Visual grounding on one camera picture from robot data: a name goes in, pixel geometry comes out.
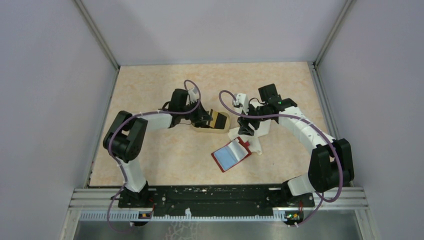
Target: gray floor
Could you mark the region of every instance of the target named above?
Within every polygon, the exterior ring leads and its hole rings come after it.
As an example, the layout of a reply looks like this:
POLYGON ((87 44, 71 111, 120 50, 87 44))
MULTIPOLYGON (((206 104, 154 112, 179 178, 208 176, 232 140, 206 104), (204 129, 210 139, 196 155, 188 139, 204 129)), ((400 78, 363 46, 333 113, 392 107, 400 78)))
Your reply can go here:
MULTIPOLYGON (((113 222, 126 229, 128 222, 113 222)), ((305 225, 279 222, 150 222, 131 233, 112 231, 105 221, 80 221, 74 240, 360 240, 354 211, 319 211, 305 225)))

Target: dual-arm robot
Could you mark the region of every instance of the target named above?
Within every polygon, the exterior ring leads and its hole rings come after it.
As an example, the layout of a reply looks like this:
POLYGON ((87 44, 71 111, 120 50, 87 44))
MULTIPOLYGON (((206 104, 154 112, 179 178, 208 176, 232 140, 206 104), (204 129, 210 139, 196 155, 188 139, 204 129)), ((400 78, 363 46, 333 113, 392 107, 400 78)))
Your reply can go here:
MULTIPOLYGON (((197 92, 197 87, 190 90, 176 89, 171 100, 156 112, 135 115, 126 111, 118 113, 106 133, 103 147, 118 160, 126 177, 125 186, 120 193, 119 207, 128 207, 126 203, 130 202, 138 202, 139 207, 148 206, 151 196, 149 185, 140 164, 135 160, 146 132, 175 127, 182 119, 190 120, 197 126, 212 120, 200 103, 200 92, 197 99, 197 92)), ((310 196, 312 192, 323 193, 340 186, 340 183, 348 185, 353 180, 352 152, 347 140, 335 139, 321 132, 304 116, 293 100, 281 99, 274 84, 259 88, 259 94, 262 101, 260 106, 253 106, 243 93, 234 96, 235 111, 224 105, 227 110, 240 116, 237 120, 240 124, 238 134, 253 136, 263 121, 271 119, 288 128, 311 155, 307 173, 281 183, 279 199, 286 203, 298 203, 302 197, 310 196), (338 157, 340 164, 331 161, 330 157, 338 157)))

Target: red object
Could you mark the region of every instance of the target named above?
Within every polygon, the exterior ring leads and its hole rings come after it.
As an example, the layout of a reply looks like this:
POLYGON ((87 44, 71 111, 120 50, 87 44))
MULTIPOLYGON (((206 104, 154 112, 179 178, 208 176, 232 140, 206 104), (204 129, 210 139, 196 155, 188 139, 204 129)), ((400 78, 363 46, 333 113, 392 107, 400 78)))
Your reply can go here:
POLYGON ((221 169, 221 172, 225 173, 226 171, 232 169, 235 165, 241 163, 244 159, 246 159, 247 157, 249 157, 250 155, 252 155, 252 152, 249 150, 249 142, 244 142, 239 136, 236 138, 238 140, 238 143, 247 150, 247 155, 245 157, 243 157, 240 161, 238 161, 236 164, 234 164, 232 167, 228 168, 227 170, 224 170, 223 167, 221 166, 221 164, 218 162, 217 158, 215 157, 214 152, 212 152, 210 155, 212 156, 212 158, 215 160, 216 164, 218 165, 219 169, 221 169))

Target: white wall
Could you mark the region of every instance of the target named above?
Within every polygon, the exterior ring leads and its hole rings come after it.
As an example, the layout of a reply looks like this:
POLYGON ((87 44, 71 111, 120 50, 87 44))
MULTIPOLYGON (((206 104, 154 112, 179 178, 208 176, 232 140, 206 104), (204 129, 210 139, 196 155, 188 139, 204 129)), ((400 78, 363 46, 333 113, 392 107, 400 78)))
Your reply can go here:
POLYGON ((71 0, 3 1, 0 33, 0 239, 58 239, 115 70, 71 0))
POLYGON ((83 0, 120 65, 313 61, 345 0, 83 0))
POLYGON ((320 66, 382 239, 424 235, 424 1, 357 1, 320 66))

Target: wooden tabletop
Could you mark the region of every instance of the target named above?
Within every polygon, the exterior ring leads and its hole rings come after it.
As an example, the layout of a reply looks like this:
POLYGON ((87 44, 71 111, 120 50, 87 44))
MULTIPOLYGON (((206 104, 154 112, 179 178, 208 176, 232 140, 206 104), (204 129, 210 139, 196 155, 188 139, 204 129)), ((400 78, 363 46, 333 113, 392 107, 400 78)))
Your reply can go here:
MULTIPOLYGON (((281 97, 291 98, 302 112, 326 131, 323 114, 306 62, 220 63, 122 66, 102 133, 121 110, 155 111, 183 89, 190 79, 200 88, 206 110, 226 112, 218 100, 220 90, 258 97, 258 88, 274 83, 281 97)), ((224 96, 231 105, 231 97, 224 96)), ((231 115, 231 128, 238 127, 231 115)), ((138 160, 150 185, 208 185, 282 183, 307 172, 310 156, 285 128, 271 123, 269 134, 259 138, 262 155, 253 153, 222 173, 211 153, 230 141, 226 133, 196 132, 189 125, 147 132, 138 160)), ((122 174, 108 152, 99 146, 91 186, 116 186, 122 174)))

